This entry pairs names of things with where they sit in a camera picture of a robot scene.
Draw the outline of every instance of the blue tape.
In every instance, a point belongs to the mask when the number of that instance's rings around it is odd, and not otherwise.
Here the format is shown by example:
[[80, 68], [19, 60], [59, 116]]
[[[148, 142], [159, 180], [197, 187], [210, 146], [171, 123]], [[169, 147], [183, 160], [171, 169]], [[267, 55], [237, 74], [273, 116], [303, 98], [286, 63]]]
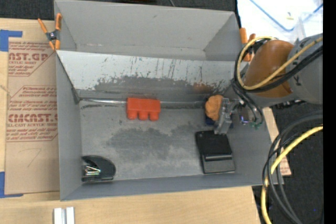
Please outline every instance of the blue tape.
[[0, 172], [0, 198], [20, 197], [23, 194], [5, 195], [5, 172]]
[[0, 51], [8, 52], [9, 37], [22, 37], [22, 31], [0, 30]]

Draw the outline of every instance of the metal bracket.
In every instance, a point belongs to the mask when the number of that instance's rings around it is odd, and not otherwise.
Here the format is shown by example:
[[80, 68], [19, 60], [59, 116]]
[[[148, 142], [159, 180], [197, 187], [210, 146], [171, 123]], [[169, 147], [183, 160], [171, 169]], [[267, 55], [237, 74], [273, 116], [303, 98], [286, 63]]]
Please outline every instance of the metal bracket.
[[53, 224], [75, 224], [75, 209], [74, 207], [54, 208]]
[[227, 134], [232, 125], [232, 113], [240, 104], [238, 99], [223, 98], [219, 110], [219, 119], [214, 124], [215, 134]]

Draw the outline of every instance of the wooden surface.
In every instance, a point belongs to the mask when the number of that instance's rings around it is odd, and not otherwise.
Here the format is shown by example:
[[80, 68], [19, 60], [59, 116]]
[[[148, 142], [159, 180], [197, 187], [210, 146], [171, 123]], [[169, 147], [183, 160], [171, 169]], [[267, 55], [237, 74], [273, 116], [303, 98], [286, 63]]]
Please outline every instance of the wooden surface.
[[[25, 27], [32, 35], [35, 20], [1, 19], [2, 29]], [[53, 30], [54, 22], [45, 22]], [[8, 54], [0, 54], [0, 82], [7, 80]], [[0, 171], [4, 169], [7, 91], [0, 89]], [[229, 223], [260, 224], [251, 187], [237, 187], [169, 194], [59, 201], [59, 192], [25, 194], [0, 199], [1, 223], [48, 224], [54, 208], [75, 208], [76, 224], [105, 223]]]

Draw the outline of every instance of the cardboard sheet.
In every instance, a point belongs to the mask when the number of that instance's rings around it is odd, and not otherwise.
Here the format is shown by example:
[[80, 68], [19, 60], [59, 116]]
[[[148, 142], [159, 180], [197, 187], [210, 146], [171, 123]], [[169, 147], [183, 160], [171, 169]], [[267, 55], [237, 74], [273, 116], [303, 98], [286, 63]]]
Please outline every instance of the cardboard sheet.
[[0, 29], [23, 33], [8, 42], [5, 194], [59, 190], [55, 53], [37, 20], [0, 19]]

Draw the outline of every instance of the orange clip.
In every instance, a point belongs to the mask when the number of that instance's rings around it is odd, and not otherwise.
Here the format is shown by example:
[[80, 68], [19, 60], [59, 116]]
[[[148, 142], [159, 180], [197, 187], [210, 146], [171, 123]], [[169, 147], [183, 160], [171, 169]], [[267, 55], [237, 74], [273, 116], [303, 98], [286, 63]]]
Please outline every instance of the orange clip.
[[55, 25], [55, 30], [53, 32], [48, 32], [45, 24], [42, 22], [40, 18], [37, 19], [39, 22], [42, 31], [44, 34], [46, 34], [48, 40], [49, 40], [49, 45], [53, 50], [58, 50], [60, 48], [60, 41], [58, 39], [58, 34], [61, 30], [61, 20], [62, 20], [62, 15], [61, 13], [58, 13], [56, 15], [56, 25]]
[[127, 98], [127, 117], [130, 120], [157, 121], [161, 111], [160, 101], [156, 99]]

